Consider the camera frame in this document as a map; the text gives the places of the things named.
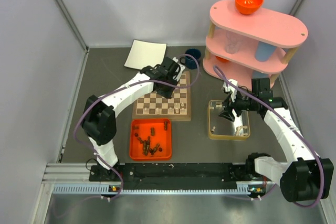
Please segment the white tall piece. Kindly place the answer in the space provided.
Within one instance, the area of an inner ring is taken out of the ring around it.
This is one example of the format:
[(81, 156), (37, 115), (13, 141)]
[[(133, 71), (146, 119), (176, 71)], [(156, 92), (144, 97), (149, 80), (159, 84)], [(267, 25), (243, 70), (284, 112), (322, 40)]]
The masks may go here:
[(175, 114), (180, 114), (180, 104), (179, 103), (176, 103), (174, 105), (174, 111), (175, 111)]

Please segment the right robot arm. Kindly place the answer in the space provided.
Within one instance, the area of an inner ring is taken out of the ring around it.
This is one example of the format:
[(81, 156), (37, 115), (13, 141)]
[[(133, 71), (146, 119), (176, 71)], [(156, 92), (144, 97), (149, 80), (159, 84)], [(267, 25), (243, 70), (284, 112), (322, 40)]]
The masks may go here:
[(333, 163), (312, 149), (294, 124), (288, 106), (282, 97), (275, 97), (268, 78), (252, 79), (252, 91), (239, 88), (233, 79), (224, 78), (223, 89), (228, 97), (223, 101), (220, 117), (229, 121), (238, 119), (244, 111), (257, 112), (272, 130), (286, 163), (274, 160), (266, 153), (252, 153), (245, 163), (245, 174), (252, 180), (265, 176), (281, 189), (285, 200), (302, 207), (315, 207), (329, 195)]

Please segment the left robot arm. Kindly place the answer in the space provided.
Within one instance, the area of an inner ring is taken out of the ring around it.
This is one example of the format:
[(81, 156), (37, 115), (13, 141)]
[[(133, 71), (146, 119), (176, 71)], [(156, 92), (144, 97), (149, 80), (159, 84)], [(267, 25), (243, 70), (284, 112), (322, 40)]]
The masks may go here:
[(116, 165), (118, 157), (114, 151), (113, 138), (116, 135), (116, 118), (138, 98), (157, 92), (169, 99), (180, 81), (183, 67), (177, 58), (164, 57), (162, 63), (142, 68), (130, 81), (116, 90), (87, 99), (83, 115), (75, 129), (82, 127), (92, 144), (93, 152), (107, 180), (114, 180), (119, 174)]

